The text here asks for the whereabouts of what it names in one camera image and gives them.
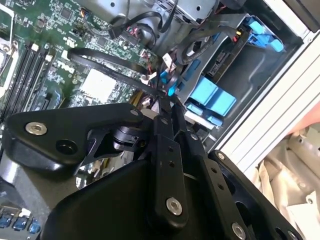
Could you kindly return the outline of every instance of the black mounting arm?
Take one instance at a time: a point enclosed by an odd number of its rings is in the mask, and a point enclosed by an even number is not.
[[[0,175],[8,181],[5,169],[19,165],[40,195],[39,182],[63,187],[81,165],[134,152],[132,163],[51,204],[40,240],[302,239],[226,155],[207,156],[180,106],[158,102],[154,119],[121,103],[7,120]],[[10,183],[30,203],[21,181]]]

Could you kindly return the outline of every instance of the silver screw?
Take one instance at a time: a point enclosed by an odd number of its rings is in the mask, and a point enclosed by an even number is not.
[[[42,136],[47,133],[48,129],[47,127],[41,123],[41,122],[29,122],[25,126],[25,130],[32,134],[32,135],[37,135],[37,136]]]
[[[226,159],[225,156],[223,156],[223,154],[220,153],[220,152],[217,155],[218,155],[218,158],[220,158],[221,160],[225,160]]]
[[[174,197],[170,197],[165,202],[166,208],[170,213],[176,216],[180,216],[182,214],[182,206],[181,203],[175,199]]]
[[[232,223],[232,230],[234,234],[238,237],[238,239],[245,240],[246,232],[244,229],[236,222]]]
[[[9,52],[9,51],[10,51],[10,47],[7,46],[7,45],[3,45],[3,51],[4,51],[5,53]]]
[[[132,113],[132,114],[135,115],[135,116],[138,116],[138,115],[139,115],[139,113],[138,113],[136,110],[133,110],[133,109],[130,111],[130,113]]]
[[[191,133],[191,137],[193,138],[193,140],[198,140],[197,135],[195,135],[195,134],[193,134],[193,133]]]
[[[161,122],[163,122],[165,125],[168,125],[168,121],[165,120],[164,118],[161,118]]]
[[[298,240],[297,236],[292,231],[288,231],[288,234],[290,235],[292,240]]]

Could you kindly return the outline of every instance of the green circuit board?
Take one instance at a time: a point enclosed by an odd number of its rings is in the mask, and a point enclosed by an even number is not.
[[[97,99],[88,100],[81,92],[81,86],[86,80],[90,69],[70,62],[67,51],[70,48],[90,48],[102,51],[124,60],[129,60],[147,68],[154,66],[157,56],[144,49],[144,46],[127,44],[123,39],[110,39],[90,33],[84,25],[81,9],[75,0],[0,0],[0,3],[15,13],[13,35],[18,42],[20,52],[29,41],[43,48],[50,46],[53,56],[41,94],[52,94],[49,109],[57,108],[61,101],[68,99],[69,107],[86,106],[105,103],[127,102],[135,89],[124,83],[117,82],[107,102]],[[107,29],[110,25],[97,16],[91,15],[90,24]],[[0,33],[9,34],[10,16],[0,12]],[[142,53],[149,55],[148,60]],[[140,75],[128,69],[110,65],[124,75],[140,80]]]

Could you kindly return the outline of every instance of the blue usb port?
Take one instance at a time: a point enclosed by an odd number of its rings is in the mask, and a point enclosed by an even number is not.
[[[31,234],[37,234],[40,232],[41,226],[38,223],[38,221],[36,219],[32,219],[32,223],[30,224],[29,227],[29,233]]]
[[[12,216],[8,214],[3,214],[0,217],[0,228],[4,229],[10,226],[12,220]]]
[[[26,228],[27,222],[28,222],[27,217],[18,217],[15,223],[13,224],[12,228],[15,231],[22,231]]]

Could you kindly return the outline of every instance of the motherboard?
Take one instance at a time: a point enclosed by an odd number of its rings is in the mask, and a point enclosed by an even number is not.
[[[77,65],[70,48],[104,52],[145,68],[157,56],[139,43],[100,36],[88,27],[111,25],[93,13],[85,24],[75,0],[0,0],[1,121],[24,111],[128,102],[135,88],[94,69]],[[118,65],[107,67],[140,81],[141,75]]]

